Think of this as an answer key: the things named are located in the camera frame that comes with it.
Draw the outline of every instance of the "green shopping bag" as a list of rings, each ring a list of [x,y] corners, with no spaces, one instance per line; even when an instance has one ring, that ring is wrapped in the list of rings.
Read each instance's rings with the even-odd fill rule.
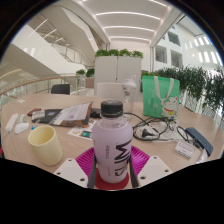
[[[143,114],[155,118],[177,117],[180,81],[157,76],[142,77]]]

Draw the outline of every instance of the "ceiling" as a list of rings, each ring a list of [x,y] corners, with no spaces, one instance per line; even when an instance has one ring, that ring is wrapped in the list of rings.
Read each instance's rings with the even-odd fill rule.
[[[186,29],[190,27],[194,35],[202,33],[181,11],[162,0],[60,0],[41,11],[57,32],[71,46],[81,49],[91,62],[96,50],[85,32],[69,20],[66,10],[90,27],[99,48],[116,40],[154,47],[177,22]]]

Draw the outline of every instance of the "notebook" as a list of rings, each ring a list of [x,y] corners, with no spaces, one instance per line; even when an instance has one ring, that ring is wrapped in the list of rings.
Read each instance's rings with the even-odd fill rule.
[[[62,109],[48,109],[48,110],[45,110],[45,117],[32,120],[32,122],[35,123],[37,120],[40,120],[38,123],[49,123],[61,111],[62,111]]]

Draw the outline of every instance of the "paper cup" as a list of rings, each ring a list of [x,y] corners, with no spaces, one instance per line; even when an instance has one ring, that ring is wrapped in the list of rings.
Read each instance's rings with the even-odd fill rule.
[[[30,132],[28,141],[44,165],[53,166],[61,161],[63,152],[56,131],[51,126],[35,128]]]

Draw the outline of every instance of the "plastic bottle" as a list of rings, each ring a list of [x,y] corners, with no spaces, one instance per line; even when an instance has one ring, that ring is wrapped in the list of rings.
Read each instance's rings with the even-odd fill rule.
[[[121,101],[103,101],[101,117],[92,128],[99,174],[105,182],[118,183],[127,174],[133,129],[123,117]]]
[[[137,88],[135,78],[136,76],[133,75],[131,79],[125,79],[125,81],[122,83],[122,102],[124,105],[124,113],[132,113]],[[127,121],[130,121],[131,119],[130,114],[125,114],[124,117]]]

